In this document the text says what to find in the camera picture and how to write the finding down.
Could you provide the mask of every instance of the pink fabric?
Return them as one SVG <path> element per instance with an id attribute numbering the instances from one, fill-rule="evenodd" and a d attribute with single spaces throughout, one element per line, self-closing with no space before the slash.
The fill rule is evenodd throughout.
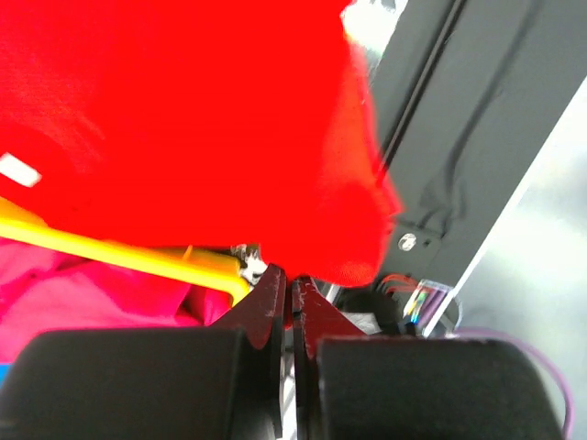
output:
<path id="1" fill-rule="evenodd" d="M 0 238 L 0 363 L 39 333 L 209 325 L 225 293 Z"/>

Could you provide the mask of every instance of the screw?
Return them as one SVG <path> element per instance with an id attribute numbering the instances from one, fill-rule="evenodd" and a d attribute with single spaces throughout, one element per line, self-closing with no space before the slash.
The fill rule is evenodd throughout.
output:
<path id="1" fill-rule="evenodd" d="M 409 252 L 414 248 L 416 241 L 417 240 L 414 234 L 407 233 L 404 234 L 397 242 L 397 247 L 399 247 L 403 252 Z"/>

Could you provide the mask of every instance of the red cloth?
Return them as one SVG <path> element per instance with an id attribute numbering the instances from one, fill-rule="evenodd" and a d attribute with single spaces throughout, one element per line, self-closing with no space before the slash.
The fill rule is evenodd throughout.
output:
<path id="1" fill-rule="evenodd" d="M 0 155 L 42 179 L 0 196 L 91 237 L 259 243 L 292 277 L 370 282 L 399 203 L 346 3 L 1 2 Z"/>
<path id="2" fill-rule="evenodd" d="M 0 267 L 0 364 L 49 330 L 209 325 L 229 309 L 220 291 L 5 239 Z"/>

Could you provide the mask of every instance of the metal frame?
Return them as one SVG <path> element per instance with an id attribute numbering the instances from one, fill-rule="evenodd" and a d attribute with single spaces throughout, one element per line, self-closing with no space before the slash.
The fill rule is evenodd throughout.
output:
<path id="1" fill-rule="evenodd" d="M 380 138 L 397 139 L 389 170 L 405 206 L 382 275 L 450 285 L 587 73 L 583 0 L 468 0 L 426 89 L 406 109 L 426 59 L 403 61 L 414 50 L 429 58 L 456 3 L 409 2 L 371 82 Z M 406 232 L 418 238 L 409 252 L 397 247 Z M 437 246 L 424 246 L 427 239 Z"/>

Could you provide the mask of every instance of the white surface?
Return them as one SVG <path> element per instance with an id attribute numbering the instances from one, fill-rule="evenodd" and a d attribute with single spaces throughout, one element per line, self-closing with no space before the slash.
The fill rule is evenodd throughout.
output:
<path id="1" fill-rule="evenodd" d="M 395 0 L 395 8 L 382 0 L 356 0 L 343 11 L 342 22 L 353 39 L 381 57 L 406 5 L 407 0 Z"/>
<path id="2" fill-rule="evenodd" d="M 587 81 L 570 101 L 454 292 L 463 326 L 504 331 L 548 355 L 587 438 Z M 543 374 L 562 419 L 560 391 Z"/>
<path id="3" fill-rule="evenodd" d="M 37 170 L 10 153 L 0 158 L 0 174 L 28 188 L 35 186 L 41 179 Z"/>

